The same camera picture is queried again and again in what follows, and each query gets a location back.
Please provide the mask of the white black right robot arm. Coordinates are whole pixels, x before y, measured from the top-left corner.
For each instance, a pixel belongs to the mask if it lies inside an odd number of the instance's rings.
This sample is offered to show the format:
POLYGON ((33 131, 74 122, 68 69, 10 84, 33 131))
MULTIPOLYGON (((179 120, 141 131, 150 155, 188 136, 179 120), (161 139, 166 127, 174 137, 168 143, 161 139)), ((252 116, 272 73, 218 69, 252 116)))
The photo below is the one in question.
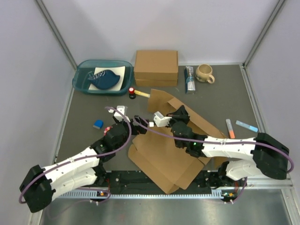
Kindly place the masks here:
POLYGON ((287 177, 289 149, 267 133, 248 139, 222 139, 197 134, 188 126, 190 116, 184 106, 168 113, 167 126, 177 148, 195 158, 225 157, 218 169, 219 181, 231 185, 235 180, 263 174, 275 180, 287 177))

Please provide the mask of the brown cardboard box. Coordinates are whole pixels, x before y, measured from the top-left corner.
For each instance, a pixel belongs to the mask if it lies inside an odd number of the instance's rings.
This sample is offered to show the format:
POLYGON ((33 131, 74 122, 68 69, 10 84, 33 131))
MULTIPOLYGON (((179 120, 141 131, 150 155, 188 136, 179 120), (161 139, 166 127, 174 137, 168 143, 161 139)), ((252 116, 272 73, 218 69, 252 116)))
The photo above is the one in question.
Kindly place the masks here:
MULTIPOLYGON (((188 126, 193 132, 215 138, 227 138, 220 130, 197 114, 195 103, 187 101, 187 105, 173 95, 151 89, 147 111, 159 111, 163 115, 172 113, 185 106, 190 116, 188 126)), ((195 158, 185 149, 175 147, 175 140, 147 131, 137 135, 128 151, 128 157, 165 193, 171 194, 179 188, 187 189, 197 174, 209 163, 211 158, 195 158)))

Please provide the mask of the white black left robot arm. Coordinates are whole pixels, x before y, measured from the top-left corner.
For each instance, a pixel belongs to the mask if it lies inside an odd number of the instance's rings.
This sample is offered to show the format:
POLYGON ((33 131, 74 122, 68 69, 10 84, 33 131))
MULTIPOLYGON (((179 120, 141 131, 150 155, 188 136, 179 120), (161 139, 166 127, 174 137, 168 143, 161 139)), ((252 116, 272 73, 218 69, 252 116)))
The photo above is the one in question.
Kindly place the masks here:
POLYGON ((132 135, 145 134, 148 125, 149 120, 139 116, 116 120, 102 138, 80 153, 50 166, 31 167, 19 187, 19 202, 36 213, 66 192, 103 185, 106 182, 103 164, 126 147, 132 135))

